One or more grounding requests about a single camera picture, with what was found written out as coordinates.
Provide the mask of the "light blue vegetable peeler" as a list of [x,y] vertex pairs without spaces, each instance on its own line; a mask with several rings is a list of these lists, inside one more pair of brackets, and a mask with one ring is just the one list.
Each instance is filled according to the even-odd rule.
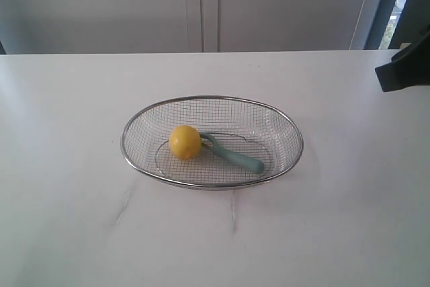
[[254,174],[261,174],[265,170],[265,165],[259,159],[246,156],[241,153],[234,152],[232,150],[225,149],[218,144],[218,141],[210,134],[201,132],[200,137],[211,142],[211,146],[202,142],[202,146],[206,147],[211,153],[233,165],[236,165],[242,169],[250,171]]

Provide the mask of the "yellow lemon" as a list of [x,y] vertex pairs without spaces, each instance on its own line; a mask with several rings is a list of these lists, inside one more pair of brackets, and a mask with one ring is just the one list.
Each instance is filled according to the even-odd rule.
[[178,126],[170,134],[169,148],[178,159],[195,159],[199,155],[201,147],[200,133],[191,126]]

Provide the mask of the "white cabinet doors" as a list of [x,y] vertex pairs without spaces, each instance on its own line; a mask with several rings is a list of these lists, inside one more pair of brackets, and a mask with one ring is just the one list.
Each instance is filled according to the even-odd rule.
[[364,0],[1,0],[10,54],[347,50]]

